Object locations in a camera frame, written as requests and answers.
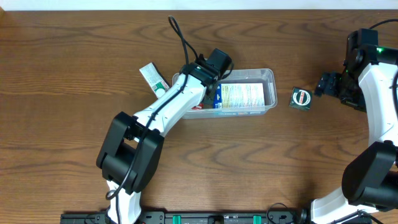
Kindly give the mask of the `red medicine box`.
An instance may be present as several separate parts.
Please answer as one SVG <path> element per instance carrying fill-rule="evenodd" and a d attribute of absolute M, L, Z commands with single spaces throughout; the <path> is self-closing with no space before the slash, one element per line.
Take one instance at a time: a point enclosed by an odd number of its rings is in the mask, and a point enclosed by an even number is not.
<path fill-rule="evenodd" d="M 199 105 L 194 106 L 192 109 L 193 109 L 193 110 L 202 110 L 203 107 L 204 107 L 204 104 L 201 104 L 201 103 L 200 103 Z"/>

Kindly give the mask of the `blue medicine box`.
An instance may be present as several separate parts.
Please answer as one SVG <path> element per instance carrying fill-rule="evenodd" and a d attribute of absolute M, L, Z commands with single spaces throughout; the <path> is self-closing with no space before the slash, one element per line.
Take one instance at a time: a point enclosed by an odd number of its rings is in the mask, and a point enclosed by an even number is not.
<path fill-rule="evenodd" d="M 266 106 L 264 86 L 262 83 L 221 83 L 216 88 L 212 106 L 224 112 L 263 110 Z"/>

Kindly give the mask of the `clear plastic container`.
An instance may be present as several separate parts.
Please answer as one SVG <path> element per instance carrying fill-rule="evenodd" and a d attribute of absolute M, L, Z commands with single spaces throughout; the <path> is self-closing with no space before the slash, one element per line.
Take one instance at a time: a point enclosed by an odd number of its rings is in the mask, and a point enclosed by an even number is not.
<path fill-rule="evenodd" d="M 246 112 L 234 112 L 229 109 L 223 111 L 221 109 L 202 109 L 189 110 L 184 115 L 184 119 L 200 119 L 200 118 L 223 118 L 233 116 L 257 116 L 267 113 L 267 111 L 277 105 L 277 92 L 275 87 L 274 74 L 268 68 L 233 70 L 231 75 L 221 83 L 262 83 L 264 86 L 264 95 L 266 106 L 263 110 L 247 110 Z"/>

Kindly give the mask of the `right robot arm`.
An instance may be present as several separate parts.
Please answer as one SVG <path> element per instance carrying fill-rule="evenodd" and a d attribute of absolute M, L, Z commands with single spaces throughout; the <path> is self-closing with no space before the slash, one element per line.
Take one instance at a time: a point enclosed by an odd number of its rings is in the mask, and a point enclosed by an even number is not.
<path fill-rule="evenodd" d="M 309 223 L 372 223 L 397 208 L 397 49 L 379 45 L 373 28 L 347 37 L 341 73 L 324 73 L 314 94 L 367 114 L 368 148 L 344 170 L 341 186 L 311 202 Z"/>

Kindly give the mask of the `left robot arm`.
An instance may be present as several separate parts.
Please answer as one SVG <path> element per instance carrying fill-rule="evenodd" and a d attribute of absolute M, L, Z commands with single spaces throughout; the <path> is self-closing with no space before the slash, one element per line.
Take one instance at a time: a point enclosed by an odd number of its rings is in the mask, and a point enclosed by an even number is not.
<path fill-rule="evenodd" d="M 184 65 L 177 82 L 146 109 L 113 118 L 96 159 L 109 187 L 110 223 L 138 220 L 141 192 L 157 170 L 165 136 L 232 69 L 231 57 L 214 49 L 208 58 L 200 55 Z"/>

